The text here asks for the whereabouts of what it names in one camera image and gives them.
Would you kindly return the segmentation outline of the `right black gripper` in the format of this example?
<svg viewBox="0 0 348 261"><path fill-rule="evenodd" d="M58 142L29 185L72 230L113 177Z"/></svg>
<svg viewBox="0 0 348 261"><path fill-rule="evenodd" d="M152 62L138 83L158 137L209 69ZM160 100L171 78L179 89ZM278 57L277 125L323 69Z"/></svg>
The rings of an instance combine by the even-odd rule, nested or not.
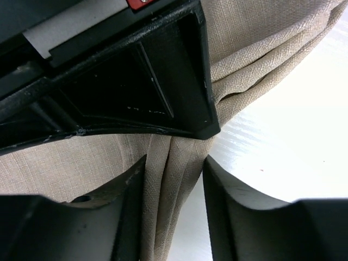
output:
<svg viewBox="0 0 348 261"><path fill-rule="evenodd" d="M1 1L1 77L195 81L199 1Z"/></svg>

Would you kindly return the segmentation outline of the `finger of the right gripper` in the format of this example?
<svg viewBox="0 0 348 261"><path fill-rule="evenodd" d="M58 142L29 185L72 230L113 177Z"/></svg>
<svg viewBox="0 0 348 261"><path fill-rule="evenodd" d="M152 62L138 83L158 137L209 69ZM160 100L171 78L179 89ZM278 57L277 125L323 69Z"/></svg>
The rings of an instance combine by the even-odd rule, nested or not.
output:
<svg viewBox="0 0 348 261"><path fill-rule="evenodd" d="M206 140L220 131L201 6L201 76L189 82L30 82L1 77L1 148L27 148L73 136L161 134Z"/></svg>

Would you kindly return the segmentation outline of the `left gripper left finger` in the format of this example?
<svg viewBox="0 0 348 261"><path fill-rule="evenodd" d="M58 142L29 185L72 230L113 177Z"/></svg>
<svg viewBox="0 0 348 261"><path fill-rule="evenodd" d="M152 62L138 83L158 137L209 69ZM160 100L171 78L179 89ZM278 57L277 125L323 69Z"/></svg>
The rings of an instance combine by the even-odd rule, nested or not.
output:
<svg viewBox="0 0 348 261"><path fill-rule="evenodd" d="M1 260L139 260L145 163L71 202L1 196Z"/></svg>

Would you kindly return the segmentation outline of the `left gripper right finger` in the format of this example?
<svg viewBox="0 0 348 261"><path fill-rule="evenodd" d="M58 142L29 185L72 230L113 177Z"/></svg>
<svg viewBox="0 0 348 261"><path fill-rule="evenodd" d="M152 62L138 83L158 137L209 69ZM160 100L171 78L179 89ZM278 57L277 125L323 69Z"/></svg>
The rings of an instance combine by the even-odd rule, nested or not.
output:
<svg viewBox="0 0 348 261"><path fill-rule="evenodd" d="M347 260L347 199L288 203L212 157L204 161L203 186L214 260Z"/></svg>

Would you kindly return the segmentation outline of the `beige cloth napkin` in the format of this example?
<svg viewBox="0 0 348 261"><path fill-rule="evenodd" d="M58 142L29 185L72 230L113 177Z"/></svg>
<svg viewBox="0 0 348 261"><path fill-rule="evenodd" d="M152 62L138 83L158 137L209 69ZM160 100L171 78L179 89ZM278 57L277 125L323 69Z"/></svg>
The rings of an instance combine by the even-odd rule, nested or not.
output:
<svg viewBox="0 0 348 261"><path fill-rule="evenodd" d="M213 96L220 125L281 82L326 36L347 1L203 1ZM1 156L2 194L71 200L147 155L141 260L166 260L183 203L212 139L110 134Z"/></svg>

